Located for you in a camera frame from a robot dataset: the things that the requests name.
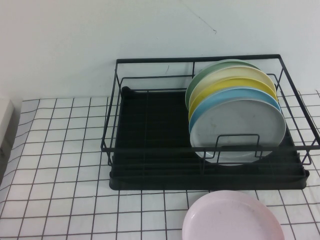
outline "drip tray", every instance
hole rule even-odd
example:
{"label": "drip tray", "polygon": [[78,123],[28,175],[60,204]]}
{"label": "drip tray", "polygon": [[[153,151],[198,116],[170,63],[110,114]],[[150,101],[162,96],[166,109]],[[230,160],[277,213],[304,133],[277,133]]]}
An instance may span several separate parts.
{"label": "drip tray", "polygon": [[[191,148],[185,91],[122,88],[115,148]],[[294,146],[289,130],[280,146]],[[254,163],[211,164],[194,152],[116,152],[114,190],[274,190],[303,189],[309,172],[296,151],[272,152]]]}

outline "white wall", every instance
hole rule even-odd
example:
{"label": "white wall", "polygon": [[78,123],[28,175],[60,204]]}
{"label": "white wall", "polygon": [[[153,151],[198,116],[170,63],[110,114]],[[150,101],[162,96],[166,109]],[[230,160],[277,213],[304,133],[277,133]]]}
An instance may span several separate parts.
{"label": "white wall", "polygon": [[319,0],[0,0],[0,97],[109,95],[117,58],[272,53],[314,89],[319,39]]}

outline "wire dish rack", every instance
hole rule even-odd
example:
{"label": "wire dish rack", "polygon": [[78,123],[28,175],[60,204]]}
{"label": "wire dish rack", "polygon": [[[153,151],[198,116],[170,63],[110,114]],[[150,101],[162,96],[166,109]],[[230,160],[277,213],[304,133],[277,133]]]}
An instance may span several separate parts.
{"label": "wire dish rack", "polygon": [[[253,132],[255,145],[218,146],[221,135],[215,146],[191,147],[186,87],[202,68],[225,59],[253,63],[273,80],[287,124],[279,146],[260,146]],[[117,59],[109,105],[101,150],[114,190],[303,189],[310,151],[320,150],[319,133],[279,54]],[[209,151],[217,162],[196,154]],[[257,160],[219,162],[222,152],[241,151]],[[263,157],[264,151],[272,153]]]}

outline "grid pattern tablecloth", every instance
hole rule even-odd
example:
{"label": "grid pattern tablecloth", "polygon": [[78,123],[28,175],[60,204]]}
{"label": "grid pattern tablecloth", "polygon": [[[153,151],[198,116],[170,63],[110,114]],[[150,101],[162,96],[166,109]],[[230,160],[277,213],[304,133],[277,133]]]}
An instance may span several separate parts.
{"label": "grid pattern tablecloth", "polygon": [[[311,144],[306,120],[287,99]],[[302,99],[320,127],[318,92]],[[23,102],[0,187],[0,239],[181,240],[188,208],[208,191],[111,190],[107,156],[100,151],[107,109],[107,97]],[[302,144],[283,114],[293,140]],[[312,159],[304,190],[243,191],[274,213],[286,240],[320,240],[320,151]]]}

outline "yellow plate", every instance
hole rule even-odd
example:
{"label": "yellow plate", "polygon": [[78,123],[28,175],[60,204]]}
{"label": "yellow plate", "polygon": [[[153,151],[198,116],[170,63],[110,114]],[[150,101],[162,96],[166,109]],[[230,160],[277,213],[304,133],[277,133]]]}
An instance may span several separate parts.
{"label": "yellow plate", "polygon": [[189,116],[188,116],[189,121],[195,109],[203,101],[203,99],[205,99],[206,97],[208,97],[209,95],[213,94],[216,91],[219,91],[225,88],[237,87],[237,86],[259,89],[269,94],[270,96],[272,96],[278,102],[275,92],[268,85],[266,85],[261,81],[258,81],[252,78],[246,78],[246,77],[236,77],[236,76],[226,77],[226,78],[222,78],[220,81],[217,81],[211,84],[196,96],[196,98],[190,105]]}

